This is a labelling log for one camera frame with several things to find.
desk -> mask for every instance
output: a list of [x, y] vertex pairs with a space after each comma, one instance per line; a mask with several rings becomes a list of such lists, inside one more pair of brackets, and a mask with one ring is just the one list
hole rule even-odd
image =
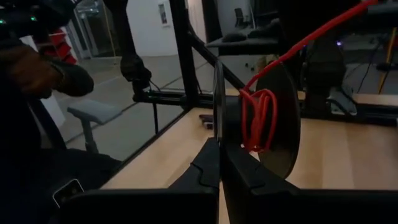
[[[236, 90], [227, 90], [236, 94]], [[378, 103], [380, 96], [358, 95]], [[381, 96], [398, 105], [398, 96]], [[192, 109], [141, 155], [115, 175], [104, 189], [166, 188], [189, 167], [212, 131]], [[395, 128], [302, 119], [300, 151], [288, 181], [308, 189], [398, 189], [398, 133]], [[222, 185], [220, 223], [229, 223]]]
[[[243, 29], [241, 32], [248, 35], [253, 29]], [[279, 52], [278, 39], [275, 38], [248, 38], [244, 41], [227, 42], [217, 39], [206, 44], [208, 48], [218, 48], [218, 55], [267, 55]]]

gray floor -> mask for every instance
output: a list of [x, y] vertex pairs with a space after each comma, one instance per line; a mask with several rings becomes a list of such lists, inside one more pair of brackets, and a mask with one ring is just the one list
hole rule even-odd
[[[222, 57], [223, 63], [229, 67], [243, 82], [247, 82], [254, 72], [244, 66], [254, 65], [258, 56], [227, 56]], [[203, 91], [211, 91], [213, 87], [213, 67], [194, 53], [197, 77]], [[146, 67], [152, 71], [152, 81], [159, 87], [172, 90], [182, 90], [183, 82], [177, 56], [143, 58]], [[94, 59], [81, 63], [93, 77], [95, 90], [84, 98], [100, 101], [125, 109], [125, 112], [114, 121], [94, 129], [99, 151], [113, 158], [123, 160], [139, 149], [154, 134], [154, 118], [152, 105], [132, 101], [132, 88], [119, 71], [119, 59]], [[345, 80], [345, 83], [357, 91], [366, 73], [367, 64], [348, 65], [347, 74], [355, 71]], [[364, 81], [361, 93], [376, 93], [379, 83], [379, 73], [371, 66]], [[384, 87], [384, 94], [398, 94], [396, 88], [398, 73], [391, 72]], [[66, 112], [67, 106], [81, 98], [70, 98], [61, 93], [55, 94], [66, 117], [65, 124], [60, 128], [68, 147], [84, 149], [84, 137], [79, 120]], [[179, 106], [158, 106], [159, 128], [164, 127], [182, 112]]]

metal disc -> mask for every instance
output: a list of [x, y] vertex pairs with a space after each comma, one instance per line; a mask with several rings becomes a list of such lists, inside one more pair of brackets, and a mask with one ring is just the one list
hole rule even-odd
[[286, 178], [291, 173], [300, 144], [300, 108], [297, 89], [282, 64], [258, 79], [256, 90], [271, 90], [278, 101], [278, 121], [270, 150], [259, 153], [261, 163]]
[[223, 132], [225, 127], [225, 81], [221, 61], [217, 61], [214, 69], [213, 82], [213, 130], [220, 147], [224, 146]]

red object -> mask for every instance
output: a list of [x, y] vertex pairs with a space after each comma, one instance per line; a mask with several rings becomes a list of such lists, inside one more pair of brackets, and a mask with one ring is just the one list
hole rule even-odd
[[[303, 49], [304, 45], [307, 45], [311, 40], [315, 40], [326, 31], [334, 28], [338, 24], [341, 24], [348, 19], [351, 19], [355, 15], [359, 14], [360, 12], [365, 11], [368, 6], [376, 4], [377, 0], [369, 0], [362, 3], [359, 3], [357, 6], [352, 7], [351, 9], [347, 10], [346, 12], [342, 13], [341, 15], [335, 17], [334, 19], [330, 20], [316, 31], [312, 32], [304, 39], [299, 41], [295, 44], [286, 54], [279, 57], [277, 60], [273, 61], [269, 65], [267, 65], [261, 72], [257, 75], [253, 76], [253, 78], [248, 82], [248, 84], [242, 89], [239, 90], [241, 97], [242, 97], [242, 133], [243, 133], [243, 144], [245, 149], [248, 151], [256, 151], [262, 152], [264, 150], [268, 150], [269, 146], [271, 145], [272, 138], [274, 137], [276, 122], [277, 122], [277, 101], [275, 99], [275, 95], [270, 90], [260, 90], [255, 92], [254, 94], [249, 94], [249, 89], [253, 85], [253, 83], [264, 76], [269, 70], [274, 68], [276, 65], [284, 62], [285, 60], [291, 58], [295, 55], [299, 50]], [[262, 127], [264, 127], [264, 123], [267, 117], [267, 107], [269, 104], [269, 99], [272, 100], [273, 105], [273, 115], [272, 115], [272, 122], [271, 122], [271, 129], [269, 131], [269, 136], [266, 141], [266, 145], [264, 147], [260, 146], [261, 143], [261, 134], [262, 134]], [[251, 123], [251, 136], [248, 138], [247, 129], [246, 129], [246, 122], [247, 122], [247, 103], [252, 104], [253, 111], [254, 111], [254, 118]]]
[[50, 55], [52, 57], [58, 57], [63, 60], [69, 53], [72, 48], [67, 43], [60, 44], [56, 49], [53, 47], [46, 50], [44, 53], [46, 55]]
[[76, 64], [77, 62], [77, 60], [71, 54], [67, 55], [63, 61], [72, 65]]
[[51, 39], [51, 42], [53, 43], [54, 46], [58, 46], [59, 44], [61, 44], [62, 42], [65, 41], [65, 37], [66, 36], [67, 35], [64, 34], [64, 33], [61, 33], [61, 34], [57, 33], [55, 35], [51, 35], [50, 39]]
[[392, 46], [393, 46], [393, 47], [398, 47], [398, 37], [395, 37], [394, 43], [393, 43]]

red cable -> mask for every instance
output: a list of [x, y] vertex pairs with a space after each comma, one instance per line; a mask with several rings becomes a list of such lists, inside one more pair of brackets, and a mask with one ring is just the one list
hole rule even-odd
[[[259, 78], [263, 77], [269, 70], [273, 69], [276, 65], [291, 58], [299, 50], [303, 49], [303, 47], [307, 45], [311, 40], [315, 40], [319, 36], [323, 35], [326, 31], [334, 28], [338, 24], [341, 24], [342, 22], [347, 21], [348, 19], [351, 19], [355, 15], [365, 11], [368, 8], [368, 6], [373, 4], [377, 4], [377, 0], [368, 0], [361, 2], [355, 7], [352, 7], [346, 12], [330, 20], [323, 26], [319, 27], [317, 30], [315, 30], [314, 32], [306, 36], [304, 39], [302, 39], [300, 42], [295, 44], [286, 54], [282, 55], [277, 60], [270, 63], [261, 72], [253, 76], [253, 78], [248, 82], [248, 84], [242, 90], [239, 90], [240, 95], [242, 97], [242, 134], [243, 134], [243, 145], [245, 149], [247, 149], [248, 151], [255, 151], [255, 152], [262, 152], [264, 150], [268, 150], [271, 145], [272, 138], [274, 137], [275, 128], [277, 124], [278, 109], [277, 109], [277, 100], [275, 95], [270, 90], [259, 90], [250, 95], [249, 89], [253, 85], [253, 83], [257, 81]], [[262, 129], [266, 122], [267, 110], [269, 107], [270, 99], [272, 102], [271, 127], [265, 146], [260, 146], [262, 131], [263, 131]], [[251, 130], [250, 138], [248, 137], [248, 130], [246, 127], [247, 115], [248, 115], [247, 112], [248, 103], [252, 105], [254, 113], [250, 127]]]

